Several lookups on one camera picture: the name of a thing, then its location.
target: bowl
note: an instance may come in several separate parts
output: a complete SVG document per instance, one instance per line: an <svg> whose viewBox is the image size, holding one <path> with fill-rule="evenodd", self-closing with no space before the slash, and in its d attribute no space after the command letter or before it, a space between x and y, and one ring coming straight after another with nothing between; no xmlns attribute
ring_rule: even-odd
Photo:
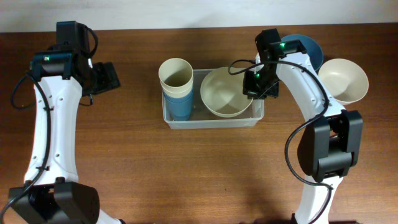
<svg viewBox="0 0 398 224"><path fill-rule="evenodd" d="M232 72L240 68L231 68ZM249 107L253 99L243 94L244 73L230 75L228 67L210 72L200 86L200 96L205 106L215 115L232 118Z"/></svg>
<svg viewBox="0 0 398 224"><path fill-rule="evenodd" d="M342 105L362 99L369 89L364 70L346 59L332 59L322 65L318 73L330 94Z"/></svg>
<svg viewBox="0 0 398 224"><path fill-rule="evenodd" d="M302 34L291 34L282 38L282 41L300 40L307 50L313 69L317 72L323 63L323 51L319 44L311 37Z"/></svg>

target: wooden table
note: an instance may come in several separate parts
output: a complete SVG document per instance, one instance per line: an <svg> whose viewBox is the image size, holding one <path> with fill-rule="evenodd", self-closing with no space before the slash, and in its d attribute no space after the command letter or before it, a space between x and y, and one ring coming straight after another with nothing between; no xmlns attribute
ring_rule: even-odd
<svg viewBox="0 0 398 224"><path fill-rule="evenodd" d="M121 88L81 107L76 121L80 183L95 187L101 208L128 223L239 223L289 219L302 184L283 148L303 122L281 84L277 99L253 128L171 130L162 117L157 71L172 57L195 69L218 68L256 54L255 36L270 27L98 31L94 62L113 62ZM280 26L281 36L305 34L325 60L346 58L367 73L369 92L348 110L364 120L358 165L339 186L330 220L391 223L398 219L398 24ZM35 109L17 111L11 91L35 52L55 33L0 34L0 204L22 185L34 135ZM34 100L32 85L16 100ZM300 135L291 148L297 148ZM290 157L300 169L295 150ZM23 223L8 211L7 223Z"/></svg>

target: stacked cups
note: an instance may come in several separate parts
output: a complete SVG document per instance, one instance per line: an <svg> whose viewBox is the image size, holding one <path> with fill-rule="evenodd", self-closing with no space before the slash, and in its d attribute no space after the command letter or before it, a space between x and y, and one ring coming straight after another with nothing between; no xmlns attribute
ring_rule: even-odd
<svg viewBox="0 0 398 224"><path fill-rule="evenodd" d="M183 59L171 58L159 68L160 84L173 119L186 121L192 110L193 69Z"/></svg>

